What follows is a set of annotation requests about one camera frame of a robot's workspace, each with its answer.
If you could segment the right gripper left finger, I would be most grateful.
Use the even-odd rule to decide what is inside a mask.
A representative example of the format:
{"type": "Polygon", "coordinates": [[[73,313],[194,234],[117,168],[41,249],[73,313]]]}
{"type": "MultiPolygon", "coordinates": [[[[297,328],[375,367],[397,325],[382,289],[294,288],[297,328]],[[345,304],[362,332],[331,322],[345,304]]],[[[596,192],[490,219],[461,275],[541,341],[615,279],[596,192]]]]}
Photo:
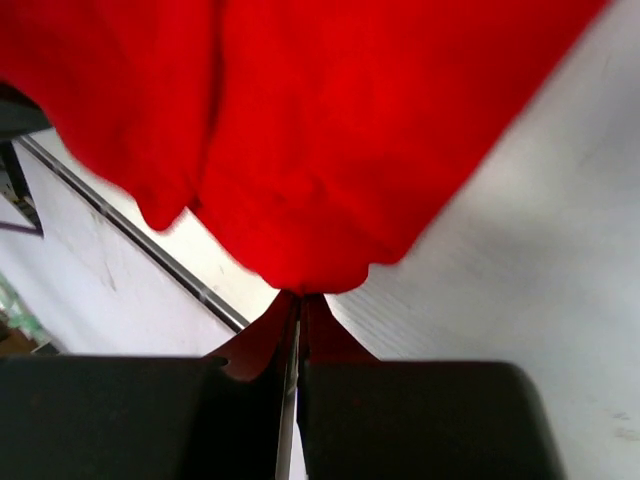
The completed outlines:
{"type": "Polygon", "coordinates": [[[285,479],[297,298],[204,357],[7,356],[5,479],[285,479]]]}

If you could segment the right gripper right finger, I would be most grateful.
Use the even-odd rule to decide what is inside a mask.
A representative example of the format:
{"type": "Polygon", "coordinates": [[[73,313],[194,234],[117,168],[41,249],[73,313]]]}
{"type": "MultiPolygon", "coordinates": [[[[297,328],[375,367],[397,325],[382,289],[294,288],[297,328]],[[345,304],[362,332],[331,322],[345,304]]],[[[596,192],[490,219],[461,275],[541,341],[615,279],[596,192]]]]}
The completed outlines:
{"type": "Polygon", "coordinates": [[[561,479],[541,398],[500,361],[383,361],[321,295],[300,311],[298,425],[312,479],[561,479]]]}

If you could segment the red t shirt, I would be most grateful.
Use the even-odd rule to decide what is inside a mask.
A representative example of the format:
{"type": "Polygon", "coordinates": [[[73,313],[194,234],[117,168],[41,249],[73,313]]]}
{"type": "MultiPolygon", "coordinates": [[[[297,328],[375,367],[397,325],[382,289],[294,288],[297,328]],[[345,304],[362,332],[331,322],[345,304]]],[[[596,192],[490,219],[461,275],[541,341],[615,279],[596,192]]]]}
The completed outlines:
{"type": "Polygon", "coordinates": [[[399,262],[601,1],[5,1],[1,79],[278,289],[399,262]]]}

